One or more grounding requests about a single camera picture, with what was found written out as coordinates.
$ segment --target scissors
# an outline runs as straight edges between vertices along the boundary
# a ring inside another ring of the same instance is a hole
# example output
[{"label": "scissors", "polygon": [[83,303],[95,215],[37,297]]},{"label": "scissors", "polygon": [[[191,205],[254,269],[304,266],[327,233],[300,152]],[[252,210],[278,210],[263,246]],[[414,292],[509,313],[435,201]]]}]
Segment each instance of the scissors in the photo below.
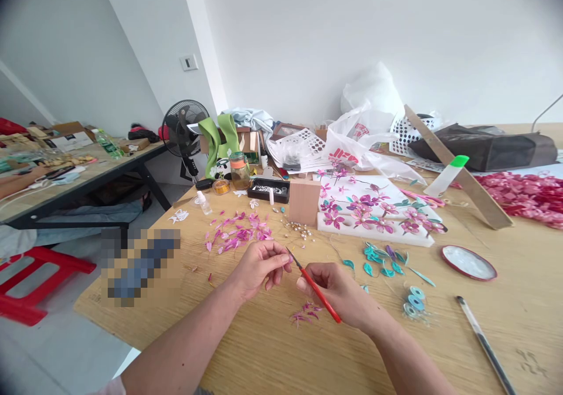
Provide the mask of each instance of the scissors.
[{"label": "scissors", "polygon": [[403,192],[405,196],[410,197],[411,199],[416,200],[416,198],[420,198],[421,200],[424,200],[424,202],[432,209],[437,209],[439,207],[444,207],[446,205],[446,203],[442,199],[438,199],[437,197],[433,198],[431,196],[418,195],[408,190],[403,190],[403,189],[400,190]]}]

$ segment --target red plastic stool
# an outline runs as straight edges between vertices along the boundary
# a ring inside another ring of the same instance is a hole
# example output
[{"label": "red plastic stool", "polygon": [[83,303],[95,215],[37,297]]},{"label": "red plastic stool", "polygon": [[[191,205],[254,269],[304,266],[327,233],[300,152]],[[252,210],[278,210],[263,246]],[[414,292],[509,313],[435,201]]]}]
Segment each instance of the red plastic stool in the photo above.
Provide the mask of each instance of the red plastic stool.
[{"label": "red plastic stool", "polygon": [[[53,292],[66,278],[72,275],[73,272],[90,274],[96,269],[94,263],[86,260],[57,253],[45,247],[34,247],[23,255],[12,256],[9,262],[0,265],[0,271],[6,269],[8,265],[23,256],[33,257],[33,263],[3,284],[0,284],[0,316],[5,316],[27,326],[38,324],[47,315],[46,311],[40,310],[35,306]],[[59,266],[59,270],[25,297],[14,298],[6,295],[11,288],[18,285],[45,263],[54,263]]]}]

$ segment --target wall socket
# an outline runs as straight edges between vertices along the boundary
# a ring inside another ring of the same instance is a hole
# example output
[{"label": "wall socket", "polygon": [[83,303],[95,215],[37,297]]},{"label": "wall socket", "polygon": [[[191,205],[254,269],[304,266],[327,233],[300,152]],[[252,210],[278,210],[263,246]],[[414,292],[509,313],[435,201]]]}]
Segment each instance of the wall socket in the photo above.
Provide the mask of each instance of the wall socket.
[{"label": "wall socket", "polygon": [[194,54],[180,57],[180,64],[182,64],[182,70],[184,71],[197,70],[199,68]]}]

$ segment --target small bottle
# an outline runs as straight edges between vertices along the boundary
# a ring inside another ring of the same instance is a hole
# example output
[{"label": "small bottle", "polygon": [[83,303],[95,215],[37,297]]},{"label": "small bottle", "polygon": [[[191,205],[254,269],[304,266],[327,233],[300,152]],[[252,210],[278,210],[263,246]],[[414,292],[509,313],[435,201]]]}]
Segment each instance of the small bottle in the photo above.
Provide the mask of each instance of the small bottle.
[{"label": "small bottle", "polygon": [[94,137],[96,137],[96,141],[100,146],[102,146],[113,159],[119,159],[125,155],[103,129],[95,128],[92,130],[92,133],[94,133]]},{"label": "small bottle", "polygon": [[442,173],[436,177],[432,184],[423,190],[424,193],[431,197],[439,197],[456,179],[457,174],[462,170],[468,160],[468,156],[456,156],[453,161],[444,168]]},{"label": "small bottle", "polygon": [[205,198],[204,194],[201,191],[198,191],[198,200],[199,200],[199,205],[201,206],[201,210],[204,211],[204,214],[210,214],[211,212],[213,212],[213,210],[211,210],[211,206],[209,205],[209,202],[207,201],[207,199]]}]

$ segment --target black fan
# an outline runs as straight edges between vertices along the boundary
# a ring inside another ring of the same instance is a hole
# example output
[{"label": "black fan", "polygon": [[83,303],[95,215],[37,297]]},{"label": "black fan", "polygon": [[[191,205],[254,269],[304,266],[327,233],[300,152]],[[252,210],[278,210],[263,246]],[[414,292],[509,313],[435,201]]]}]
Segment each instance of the black fan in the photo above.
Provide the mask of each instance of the black fan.
[{"label": "black fan", "polygon": [[194,181],[197,181],[199,171],[193,157],[201,151],[198,123],[208,117],[209,113],[201,103],[187,99],[174,104],[162,122],[165,137],[168,131],[168,139],[164,140],[166,149],[183,160],[180,175],[185,177],[183,173],[186,167]]}]

